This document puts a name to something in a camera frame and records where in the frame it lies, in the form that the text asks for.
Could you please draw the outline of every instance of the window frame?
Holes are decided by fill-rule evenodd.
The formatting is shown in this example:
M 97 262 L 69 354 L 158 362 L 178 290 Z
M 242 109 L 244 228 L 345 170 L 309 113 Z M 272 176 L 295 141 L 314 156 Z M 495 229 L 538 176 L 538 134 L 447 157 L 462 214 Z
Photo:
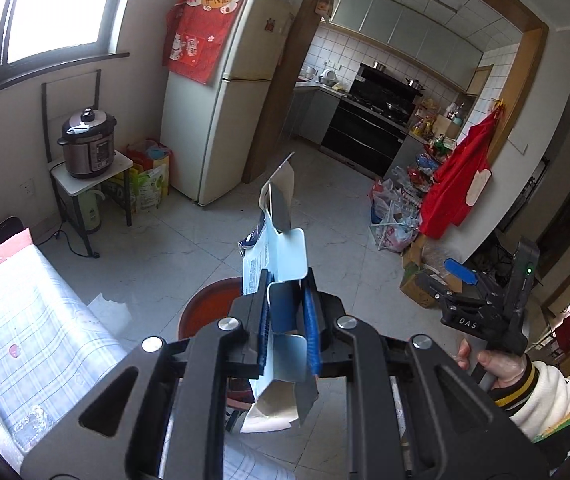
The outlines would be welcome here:
M 110 54 L 110 39 L 114 30 L 119 2 L 120 0 L 105 0 L 98 38 L 94 43 L 56 48 L 8 63 L 9 38 L 16 0 L 6 0 L 0 19 L 0 89 L 8 86 L 1 83 L 15 78 L 25 80 L 25 76 L 31 73 L 36 76 L 43 73 L 44 70 L 49 72 L 48 69 L 53 67 L 56 69 L 59 65 L 62 68 L 70 63 L 78 64 L 84 59 L 88 61 L 97 60 L 94 57 L 105 59 Z

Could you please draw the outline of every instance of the refrigerator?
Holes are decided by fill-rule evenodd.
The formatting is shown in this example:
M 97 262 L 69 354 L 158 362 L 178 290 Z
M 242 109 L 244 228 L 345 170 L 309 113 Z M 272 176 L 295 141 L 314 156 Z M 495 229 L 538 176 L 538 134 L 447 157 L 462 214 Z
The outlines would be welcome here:
M 169 73 L 161 142 L 170 185 L 207 205 L 241 182 L 271 78 L 293 20 L 282 0 L 243 0 L 209 83 Z

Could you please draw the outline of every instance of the white paper on floor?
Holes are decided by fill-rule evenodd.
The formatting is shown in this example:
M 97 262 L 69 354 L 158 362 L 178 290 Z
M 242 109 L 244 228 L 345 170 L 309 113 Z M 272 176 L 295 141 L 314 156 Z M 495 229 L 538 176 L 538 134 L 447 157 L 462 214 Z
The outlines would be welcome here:
M 88 309 L 113 337 L 118 337 L 132 320 L 132 315 L 125 303 L 105 300 L 103 293 L 91 301 Z

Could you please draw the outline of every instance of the silver screw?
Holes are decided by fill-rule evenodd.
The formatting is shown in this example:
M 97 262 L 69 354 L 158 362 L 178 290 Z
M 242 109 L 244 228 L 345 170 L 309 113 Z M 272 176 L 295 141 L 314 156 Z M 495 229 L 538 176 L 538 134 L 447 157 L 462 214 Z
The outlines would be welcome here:
M 351 330 L 352 328 L 354 328 L 356 326 L 357 323 L 358 323 L 358 320 L 356 320 L 355 317 L 351 317 L 351 316 L 340 316 L 336 320 L 336 324 L 345 330 Z
M 225 332 L 236 330 L 236 328 L 238 328 L 238 325 L 240 325 L 240 323 L 235 317 L 224 317 L 219 321 L 219 328 Z
M 152 337 L 148 337 L 147 339 L 143 340 L 143 343 L 140 344 L 143 347 L 145 352 L 156 352 L 163 348 L 163 340 L 155 335 Z
M 419 350 L 431 348 L 431 343 L 431 337 L 424 334 L 418 334 L 412 337 L 412 344 Z

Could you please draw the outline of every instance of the kitchen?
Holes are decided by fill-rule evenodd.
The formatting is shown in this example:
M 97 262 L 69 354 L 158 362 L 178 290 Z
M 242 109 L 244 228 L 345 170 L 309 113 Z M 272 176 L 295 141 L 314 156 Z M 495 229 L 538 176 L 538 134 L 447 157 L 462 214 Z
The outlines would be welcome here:
M 302 137 L 370 178 L 396 180 L 394 168 L 411 165 L 431 137 L 414 128 L 421 118 L 453 144 L 485 117 L 519 39 L 479 0 L 334 0 L 281 139 Z

